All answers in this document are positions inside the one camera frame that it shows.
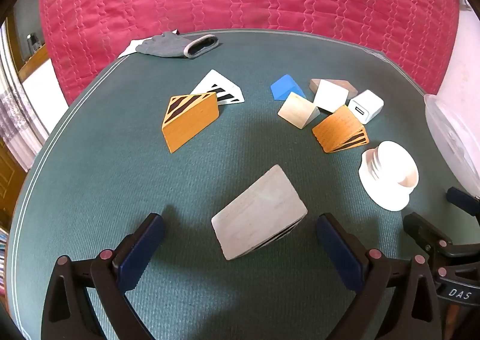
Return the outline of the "large orange striped wedge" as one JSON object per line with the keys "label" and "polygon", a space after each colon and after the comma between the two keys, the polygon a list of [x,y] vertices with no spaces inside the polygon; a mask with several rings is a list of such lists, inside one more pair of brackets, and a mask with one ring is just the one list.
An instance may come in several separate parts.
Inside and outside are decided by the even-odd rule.
{"label": "large orange striped wedge", "polygon": [[219,118],[215,92],[172,96],[161,131],[171,153]]}

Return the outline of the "large white striped wedge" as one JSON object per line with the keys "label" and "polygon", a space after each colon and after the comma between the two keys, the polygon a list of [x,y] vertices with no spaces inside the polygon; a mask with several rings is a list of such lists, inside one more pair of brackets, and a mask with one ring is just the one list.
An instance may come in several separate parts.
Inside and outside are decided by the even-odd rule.
{"label": "large white striped wedge", "polygon": [[285,172],[272,166],[211,219],[223,256],[231,261],[295,228],[308,214]]}

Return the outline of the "white usb charger cube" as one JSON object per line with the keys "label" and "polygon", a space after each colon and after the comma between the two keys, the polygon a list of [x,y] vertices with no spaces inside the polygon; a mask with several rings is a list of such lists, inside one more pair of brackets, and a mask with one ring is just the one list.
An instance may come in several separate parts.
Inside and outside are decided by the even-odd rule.
{"label": "white usb charger cube", "polygon": [[348,108],[355,117],[366,125],[383,109],[384,101],[370,90],[365,90],[350,99]]}

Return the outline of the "green table mat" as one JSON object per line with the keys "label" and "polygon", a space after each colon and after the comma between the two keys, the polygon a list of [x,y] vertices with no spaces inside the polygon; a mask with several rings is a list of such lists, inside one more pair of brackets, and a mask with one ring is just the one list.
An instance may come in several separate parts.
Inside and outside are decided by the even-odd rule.
{"label": "green table mat", "polygon": [[[324,339],[352,301],[320,247],[315,223],[330,212],[366,247],[408,259],[419,247],[402,214],[363,189],[362,148],[326,154],[310,128],[278,116],[270,85],[285,74],[303,89],[313,78],[345,79],[384,100],[367,126],[372,146],[408,150],[419,183],[408,210],[455,243],[479,241],[479,224],[450,205],[456,179],[425,122],[422,92],[383,54],[313,35],[222,31],[220,46],[194,60],[132,54],[106,67],[76,99],[28,173],[10,229],[7,300],[28,339],[41,316],[56,259],[95,257],[116,247],[150,213],[166,238],[128,298],[157,339]],[[218,105],[219,118],[176,152],[161,131],[172,96],[189,95],[216,70],[245,101]],[[212,217],[279,165],[307,207],[285,238],[227,261]]]}

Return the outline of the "white striped wedge block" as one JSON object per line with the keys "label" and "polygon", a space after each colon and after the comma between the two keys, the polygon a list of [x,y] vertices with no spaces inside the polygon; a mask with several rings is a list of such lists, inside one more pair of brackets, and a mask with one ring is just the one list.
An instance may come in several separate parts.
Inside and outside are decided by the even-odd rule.
{"label": "white striped wedge block", "polygon": [[216,70],[210,70],[192,90],[193,94],[215,92],[218,105],[240,104],[245,101],[241,88]]}

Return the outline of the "plain wooden rectangular block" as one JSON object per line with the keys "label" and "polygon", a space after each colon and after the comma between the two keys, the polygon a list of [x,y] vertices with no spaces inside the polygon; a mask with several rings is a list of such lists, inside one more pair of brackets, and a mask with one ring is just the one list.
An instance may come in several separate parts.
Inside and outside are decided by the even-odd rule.
{"label": "plain wooden rectangular block", "polygon": [[[350,100],[352,98],[354,98],[355,96],[358,95],[358,91],[357,89],[351,84],[349,83],[348,81],[346,80],[342,80],[342,79],[328,79],[328,82],[331,82],[333,84],[336,84],[342,88],[345,88],[347,89],[348,91],[348,96],[347,96],[347,99]],[[316,94],[317,93],[317,89],[319,87],[319,84],[320,84],[320,79],[311,79],[310,82],[309,82],[309,89],[314,93]]]}

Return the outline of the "white paper sheet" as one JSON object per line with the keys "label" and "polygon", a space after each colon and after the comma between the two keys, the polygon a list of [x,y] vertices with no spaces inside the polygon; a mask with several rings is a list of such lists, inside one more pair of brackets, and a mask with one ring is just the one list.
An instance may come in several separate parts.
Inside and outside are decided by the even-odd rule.
{"label": "white paper sheet", "polygon": [[127,48],[122,53],[120,53],[117,58],[120,59],[120,57],[125,57],[137,52],[136,50],[137,46],[141,45],[146,40],[151,40],[151,39],[152,39],[152,36],[147,37],[145,39],[140,39],[140,40],[131,40]]}

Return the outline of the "grey work glove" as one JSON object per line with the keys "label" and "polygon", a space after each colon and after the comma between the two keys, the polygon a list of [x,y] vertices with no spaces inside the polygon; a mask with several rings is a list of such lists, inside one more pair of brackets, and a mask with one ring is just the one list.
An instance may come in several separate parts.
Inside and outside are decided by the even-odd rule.
{"label": "grey work glove", "polygon": [[218,38],[212,34],[189,40],[184,36],[168,31],[144,40],[135,48],[135,51],[161,58],[185,57],[194,59],[215,49],[218,45]]}

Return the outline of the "small orange striped wedge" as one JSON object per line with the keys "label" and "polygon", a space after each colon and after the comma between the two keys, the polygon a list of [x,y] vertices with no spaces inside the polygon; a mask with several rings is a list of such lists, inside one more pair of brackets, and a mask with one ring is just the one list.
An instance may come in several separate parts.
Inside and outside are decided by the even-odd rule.
{"label": "small orange striped wedge", "polygon": [[369,144],[364,125],[346,105],[313,127],[312,134],[325,153],[340,152]]}

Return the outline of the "red quilted bedspread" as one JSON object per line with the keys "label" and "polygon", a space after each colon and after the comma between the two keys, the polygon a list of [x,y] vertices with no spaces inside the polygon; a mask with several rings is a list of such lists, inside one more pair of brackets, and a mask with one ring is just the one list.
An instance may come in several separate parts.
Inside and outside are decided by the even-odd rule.
{"label": "red quilted bedspread", "polygon": [[72,103],[132,40],[164,31],[301,31],[383,52],[435,93],[452,54],[460,0],[39,0],[60,89]]}

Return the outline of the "blue wedge block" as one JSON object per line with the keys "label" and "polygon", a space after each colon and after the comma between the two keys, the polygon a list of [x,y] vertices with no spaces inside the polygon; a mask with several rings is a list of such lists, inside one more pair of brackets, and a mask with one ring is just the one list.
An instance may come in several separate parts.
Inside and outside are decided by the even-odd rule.
{"label": "blue wedge block", "polygon": [[277,81],[270,85],[272,97],[275,100],[284,101],[290,93],[295,93],[298,96],[305,98],[305,94],[295,80],[289,75],[285,74]]}

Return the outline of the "clear plastic bowl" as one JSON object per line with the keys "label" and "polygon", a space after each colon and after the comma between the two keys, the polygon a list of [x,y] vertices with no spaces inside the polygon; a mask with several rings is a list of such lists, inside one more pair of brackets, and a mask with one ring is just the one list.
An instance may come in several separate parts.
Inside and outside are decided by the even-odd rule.
{"label": "clear plastic bowl", "polygon": [[426,94],[424,102],[427,127],[442,158],[459,184],[479,197],[479,141],[438,96]]}

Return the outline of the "wooden cabinet door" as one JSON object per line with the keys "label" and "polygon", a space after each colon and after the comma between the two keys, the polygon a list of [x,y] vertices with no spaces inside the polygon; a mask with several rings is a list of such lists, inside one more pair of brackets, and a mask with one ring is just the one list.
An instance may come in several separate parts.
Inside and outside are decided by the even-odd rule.
{"label": "wooden cabinet door", "polygon": [[9,229],[26,172],[13,157],[3,140],[1,140],[0,157],[1,225]]}

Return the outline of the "white wooden triangle block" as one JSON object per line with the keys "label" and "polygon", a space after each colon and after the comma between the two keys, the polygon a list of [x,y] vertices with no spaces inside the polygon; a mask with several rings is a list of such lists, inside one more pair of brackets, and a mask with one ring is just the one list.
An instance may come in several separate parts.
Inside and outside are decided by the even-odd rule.
{"label": "white wooden triangle block", "polygon": [[313,105],[328,113],[334,113],[345,105],[348,90],[328,80],[321,79],[313,100]]}

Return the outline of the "pale wooden triangle block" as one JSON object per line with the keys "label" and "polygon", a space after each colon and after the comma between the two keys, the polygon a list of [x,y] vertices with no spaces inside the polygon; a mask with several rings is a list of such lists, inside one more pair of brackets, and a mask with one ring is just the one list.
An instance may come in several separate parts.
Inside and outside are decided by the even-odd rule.
{"label": "pale wooden triangle block", "polygon": [[277,115],[298,129],[304,129],[320,114],[318,107],[297,93],[291,92]]}

